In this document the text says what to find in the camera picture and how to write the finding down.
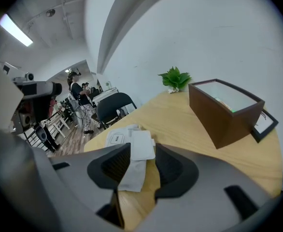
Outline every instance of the white card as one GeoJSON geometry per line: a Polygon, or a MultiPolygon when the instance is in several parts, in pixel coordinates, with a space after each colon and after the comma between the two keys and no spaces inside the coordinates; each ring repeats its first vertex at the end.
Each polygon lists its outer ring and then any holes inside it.
{"type": "Polygon", "coordinates": [[[258,131],[258,133],[262,133],[264,130],[266,130],[271,124],[273,123],[273,120],[267,116],[265,113],[261,113],[259,116],[256,125],[254,128],[258,131]]]}
{"type": "Polygon", "coordinates": [[[123,134],[115,134],[112,136],[110,144],[112,145],[118,145],[122,143],[123,140],[123,134]]]}

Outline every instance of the ceiling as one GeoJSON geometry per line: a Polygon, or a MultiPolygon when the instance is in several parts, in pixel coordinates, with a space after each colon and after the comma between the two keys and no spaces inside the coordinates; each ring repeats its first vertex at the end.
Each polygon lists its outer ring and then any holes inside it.
{"type": "Polygon", "coordinates": [[[33,40],[33,44],[24,46],[0,27],[0,61],[2,53],[10,49],[20,53],[21,57],[29,51],[84,38],[84,1],[17,0],[7,14],[33,40]],[[56,12],[52,17],[46,16],[49,9],[56,12]]]}

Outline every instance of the black picture frame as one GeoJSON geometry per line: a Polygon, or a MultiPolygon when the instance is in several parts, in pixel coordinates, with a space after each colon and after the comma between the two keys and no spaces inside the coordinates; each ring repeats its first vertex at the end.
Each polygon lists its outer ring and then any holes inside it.
{"type": "Polygon", "coordinates": [[[269,112],[262,110],[262,113],[266,114],[273,122],[272,124],[265,129],[262,133],[259,133],[255,128],[251,131],[251,135],[259,143],[264,137],[266,137],[279,123],[269,112]]]}

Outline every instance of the ceiling light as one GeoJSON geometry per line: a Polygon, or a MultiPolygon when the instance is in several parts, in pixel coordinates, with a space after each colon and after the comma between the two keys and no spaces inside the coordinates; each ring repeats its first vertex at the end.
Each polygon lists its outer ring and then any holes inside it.
{"type": "Polygon", "coordinates": [[[25,46],[29,46],[33,43],[33,41],[19,29],[7,14],[1,18],[0,25],[25,46]]]}

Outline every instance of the woman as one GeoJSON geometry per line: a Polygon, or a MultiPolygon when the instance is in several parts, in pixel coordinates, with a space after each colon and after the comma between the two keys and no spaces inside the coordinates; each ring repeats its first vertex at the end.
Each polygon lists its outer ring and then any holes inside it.
{"type": "Polygon", "coordinates": [[[85,124],[85,131],[84,134],[92,134],[93,133],[93,126],[98,128],[101,125],[96,122],[95,120],[91,119],[91,116],[94,114],[94,110],[90,105],[90,102],[87,98],[87,94],[91,94],[89,90],[83,90],[82,87],[79,86],[77,83],[79,81],[79,75],[76,72],[71,72],[68,76],[68,85],[69,90],[73,97],[78,101],[80,104],[80,109],[84,112],[84,124],[85,124]]]}

